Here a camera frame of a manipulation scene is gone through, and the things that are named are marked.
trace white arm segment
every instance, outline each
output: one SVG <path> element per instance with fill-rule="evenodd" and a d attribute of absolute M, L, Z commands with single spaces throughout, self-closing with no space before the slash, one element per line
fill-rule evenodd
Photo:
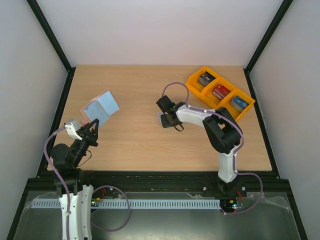
<path fill-rule="evenodd" d="M 182 123 L 191 123 L 204 128 L 204 124 L 202 121 L 206 117 L 211 116 L 212 114 L 206 113 L 206 112 L 199 112 L 199 111 L 187 108 L 186 105 L 182 105 L 176 111 L 176 115 L 179 121 Z M 226 183 L 230 183 L 237 176 L 237 174 L 233 170 L 233 157 L 234 157 L 235 149 L 236 147 L 234 147 L 229 154 L 218 152 L 218 155 L 219 155 L 218 176 L 220 179 L 222 179 Z"/>
<path fill-rule="evenodd" d="M 71 240 L 92 240 L 91 235 L 91 198 L 93 186 L 83 185 L 83 190 L 77 195 L 70 193 L 69 236 Z M 67 194 L 59 197 L 62 211 L 62 240 L 67 240 Z"/>
<path fill-rule="evenodd" d="M 236 176 L 237 173 L 233 170 L 233 158 L 235 158 L 235 166 L 237 166 L 237 153 L 234 154 L 235 149 L 238 146 L 235 146 L 229 154 L 220 153 L 219 154 L 219 172 L 218 176 L 221 180 L 223 180 L 225 183 L 232 182 Z"/>
<path fill-rule="evenodd" d="M 205 112 L 199 112 L 196 110 L 191 110 L 191 109 L 187 108 L 186 105 L 182 105 L 176 111 L 176 115 L 177 115 L 180 122 L 191 123 L 191 124 L 195 124 L 195 125 L 198 125 L 198 126 L 204 128 L 204 124 L 202 121 L 206 117 L 211 116 L 212 114 L 205 113 Z"/>

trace white robotic arm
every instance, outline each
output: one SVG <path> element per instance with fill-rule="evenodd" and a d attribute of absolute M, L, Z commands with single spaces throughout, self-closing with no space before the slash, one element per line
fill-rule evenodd
<path fill-rule="evenodd" d="M 175 104 L 166 95 L 157 101 L 162 112 L 161 122 L 164 128 L 176 127 L 182 123 L 191 123 L 205 128 L 211 145 L 218 151 L 219 171 L 218 176 L 225 183 L 232 182 L 237 176 L 235 150 L 240 144 L 240 134 L 226 121 L 219 119 L 213 113 L 227 118 L 236 126 L 237 123 L 226 108 L 219 110 L 205 110 L 186 106 L 184 102 Z"/>

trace black metal frame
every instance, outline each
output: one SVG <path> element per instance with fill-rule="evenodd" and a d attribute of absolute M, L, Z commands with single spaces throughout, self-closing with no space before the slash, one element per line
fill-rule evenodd
<path fill-rule="evenodd" d="M 26 0 L 35 16 L 37 17 L 40 25 L 42 26 L 44 32 L 49 38 L 52 46 L 54 47 L 56 53 L 61 59 L 65 69 L 68 71 L 68 75 L 63 87 L 63 91 L 60 97 L 60 101 L 53 119 L 52 127 L 50 134 L 58 129 L 61 122 L 62 114 L 66 105 L 68 98 L 69 90 L 71 83 L 75 74 L 75 67 L 71 67 L 69 64 L 58 40 L 56 39 L 53 31 L 51 30 L 43 12 L 41 11 L 36 0 Z M 268 44 L 270 38 L 275 32 L 277 26 L 281 22 L 285 13 L 289 9 L 293 0 L 284 0 L 277 11 L 275 17 L 273 18 L 269 28 L 264 34 L 261 42 L 259 43 L 257 49 L 255 50 L 251 60 L 249 61 L 247 67 L 244 69 L 244 74 L 247 80 L 247 84 L 250 90 L 250 94 L 253 99 L 257 100 L 256 94 L 250 79 L 250 72 L 256 64 L 261 53 Z M 297 224 L 297 228 L 300 234 L 301 239 L 307 239 L 307 235 L 303 226 L 303 223 L 300 218 L 300 214 L 289 184 L 288 180 L 281 179 L 279 176 L 279 171 L 277 164 L 271 149 L 271 145 L 268 139 L 266 127 L 258 106 L 256 102 L 254 104 L 254 109 L 257 114 L 258 122 L 268 152 L 270 163 L 272 166 L 272 171 L 260 171 L 256 172 L 263 181 L 263 191 L 264 192 L 285 192 L 287 194 L 290 207 L 293 211 L 294 219 Z M 50 153 L 52 147 L 54 146 L 53 139 L 48 144 L 48 153 Z M 218 173 L 213 172 L 189 172 L 189 171 L 177 171 L 177 172 L 141 172 L 141 171 L 94 171 L 95 174 L 95 186 L 102 185 L 113 185 L 121 188 L 125 192 L 189 192 L 189 193 L 199 193 L 203 196 L 213 196 L 215 194 L 215 188 L 212 185 L 217 177 Z M 249 176 L 243 178 L 246 190 L 248 192 L 259 192 L 260 184 L 259 182 Z M 27 181 L 26 187 L 24 189 L 23 195 L 21 197 L 18 209 L 16 211 L 13 223 L 7 240 L 12 240 L 14 238 L 15 232 L 18 227 L 19 219 L 24 209 L 28 193 L 30 191 L 55 191 L 56 187 L 54 186 L 54 176 L 51 172 L 47 171 L 47 165 L 45 163 L 44 156 L 40 161 L 40 166 L 36 175 L 36 178 L 30 178 Z"/>

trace black robotic arm joint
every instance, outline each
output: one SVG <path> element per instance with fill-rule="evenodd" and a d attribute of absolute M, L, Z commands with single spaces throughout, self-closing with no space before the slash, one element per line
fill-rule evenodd
<path fill-rule="evenodd" d="M 215 112 L 230 120 L 240 129 L 235 119 L 225 107 L 220 107 Z M 240 144 L 240 134 L 224 119 L 211 115 L 207 116 L 202 123 L 212 147 L 219 153 L 229 154 L 235 146 Z"/>

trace cable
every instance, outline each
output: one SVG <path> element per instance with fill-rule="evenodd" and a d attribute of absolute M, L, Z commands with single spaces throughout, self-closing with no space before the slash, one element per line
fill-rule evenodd
<path fill-rule="evenodd" d="M 118 227 L 118 228 L 116 228 L 116 229 L 106 229 L 106 228 L 100 227 L 100 226 L 98 226 L 97 224 L 95 224 L 92 220 L 91 220 L 91 224 L 92 224 L 94 227 L 96 227 L 97 229 L 99 229 L 99 230 L 102 230 L 102 231 L 105 231 L 105 232 L 115 232 L 115 231 L 118 231 L 118 230 L 122 229 L 125 225 L 127 225 L 128 221 L 129 221 L 129 219 L 130 219 L 131 209 L 130 209 L 129 199 L 128 199 L 128 197 L 125 195 L 125 193 L 124 193 L 123 191 L 121 191 L 119 188 L 117 188 L 117 187 L 115 187 L 115 186 L 110 186 L 110 185 L 100 186 L 100 187 L 96 188 L 96 189 L 93 191 L 93 193 L 95 193 L 96 191 L 98 191 L 98 190 L 100 190 L 100 189 L 102 189 L 102 188 L 113 188 L 113 189 L 119 191 L 119 192 L 124 196 L 125 201 L 126 201 L 126 204 L 128 205 L 128 214 L 127 214 L 127 216 L 126 216 L 126 219 L 125 219 L 124 223 L 123 223 L 120 227 Z"/>
<path fill-rule="evenodd" d="M 83 165 L 83 164 L 85 164 L 86 162 L 88 162 L 88 161 L 89 161 L 89 159 L 92 157 L 92 153 L 91 153 L 91 151 L 90 151 L 90 150 L 87 150 L 87 152 L 89 152 L 89 153 L 90 153 L 90 157 L 89 157 L 87 160 L 85 160 L 85 161 L 84 161 L 84 163 L 81 163 L 80 165 L 78 165 L 78 166 L 77 166 L 77 168 L 78 168 L 78 167 L 80 167 L 80 166 L 82 166 L 82 165 Z"/>
<path fill-rule="evenodd" d="M 195 107 L 195 106 L 190 106 L 188 104 L 188 100 L 189 100 L 189 89 L 188 87 L 183 84 L 182 82 L 172 82 L 172 83 L 169 83 L 167 86 L 164 87 L 163 89 L 163 92 L 162 92 L 162 96 L 165 95 L 165 91 L 167 89 L 167 87 L 173 85 L 173 84 L 179 84 L 179 85 L 183 85 L 185 88 L 186 88 L 186 91 L 187 91 L 187 95 L 186 95 L 186 98 L 185 98 L 185 105 L 187 106 L 188 109 L 190 110 L 194 110 L 194 111 L 197 111 L 197 112 L 201 112 L 201 113 L 209 113 L 209 114 L 212 114 L 212 115 L 215 115 L 223 120 L 225 120 L 227 123 L 229 123 L 232 127 L 234 127 L 235 130 L 237 130 L 237 132 L 239 133 L 240 137 L 241 137 L 241 144 L 234 150 L 233 152 L 233 157 L 232 157 L 232 169 L 233 171 L 235 171 L 235 173 L 237 175 L 240 175 L 240 176 L 245 176 L 245 175 L 251 175 L 251 176 L 255 176 L 256 178 L 258 178 L 259 182 L 260 182 L 260 194 L 259 194 L 259 197 L 257 199 L 257 201 L 249 208 L 247 208 L 246 210 L 243 210 L 243 211 L 239 211 L 239 212 L 225 212 L 222 208 L 221 208 L 221 211 L 223 212 L 224 215 L 238 215 L 238 214 L 242 214 L 242 213 L 246 213 L 248 211 L 250 211 L 251 209 L 253 209 L 257 204 L 258 202 L 260 201 L 261 197 L 262 197 L 262 194 L 263 194 L 263 183 L 262 183 L 262 180 L 261 178 L 253 173 L 253 172 L 246 172 L 246 173 L 240 173 L 240 172 L 237 172 L 236 171 L 236 155 L 237 155 L 237 152 L 244 146 L 245 144 L 245 137 L 244 137 L 244 134 L 242 133 L 241 129 L 236 125 L 234 124 L 232 121 L 230 121 L 229 119 L 227 119 L 226 117 L 216 113 L 215 111 L 213 110 L 206 110 L 204 108 L 200 108 L 200 107 Z"/>
<path fill-rule="evenodd" d="M 175 82 L 169 83 L 167 86 L 164 87 L 163 92 L 162 92 L 162 97 L 165 95 L 166 89 L 167 89 L 169 86 L 174 85 L 174 84 L 179 84 L 179 85 L 182 85 L 182 86 L 185 87 L 185 89 L 186 89 L 185 105 L 188 106 L 189 89 L 188 89 L 188 87 L 187 87 L 185 84 L 183 84 L 182 82 L 175 81 Z"/>
<path fill-rule="evenodd" d="M 59 178 L 59 180 L 61 181 L 64 189 L 65 189 L 65 193 L 66 193 L 66 197 L 67 197 L 67 207 L 66 207 L 66 212 L 67 212 L 67 215 L 66 215 L 66 239 L 67 240 L 70 240 L 70 231 L 69 231 L 69 222 L 70 222 L 70 219 L 69 219 L 69 214 L 70 214 L 70 192 L 69 192 L 69 189 L 68 189 L 68 186 L 66 184 L 66 182 L 64 181 L 64 179 L 62 178 L 62 176 L 60 175 L 60 173 L 58 172 L 58 170 L 56 169 L 56 167 L 54 166 L 54 164 L 51 162 L 50 160 L 50 157 L 48 155 L 48 152 L 47 152 L 47 146 L 48 146 L 48 143 L 49 141 L 55 136 L 57 135 L 59 132 L 61 132 L 63 129 L 65 129 L 65 126 L 63 127 L 60 127 L 58 130 L 54 131 L 49 137 L 48 139 L 45 141 L 44 143 L 44 149 L 43 149 L 43 152 L 44 152 L 44 156 L 46 158 L 46 160 L 48 161 L 49 165 L 51 166 L 52 170 L 54 171 L 54 173 L 56 174 L 56 176 Z"/>
<path fill-rule="evenodd" d="M 246 212 L 249 212 L 251 209 L 253 209 L 257 204 L 258 202 L 260 201 L 261 197 L 262 197 L 262 194 L 263 194 L 263 189 L 264 189 L 264 186 L 263 186 L 263 183 L 262 183 L 262 180 L 261 178 L 253 173 L 253 172 L 245 172 L 245 173 L 241 173 L 241 172 L 237 172 L 236 173 L 237 175 L 240 175 L 240 176 L 245 176 L 245 175 L 251 175 L 251 176 L 255 176 L 259 182 L 260 182 L 260 194 L 259 194 L 259 197 L 258 199 L 254 202 L 254 204 L 251 206 L 251 207 L 248 207 L 246 210 L 243 210 L 243 211 L 238 211 L 238 212 L 225 212 L 222 208 L 220 209 L 221 212 L 223 212 L 224 215 L 238 215 L 238 214 L 244 214 Z"/>

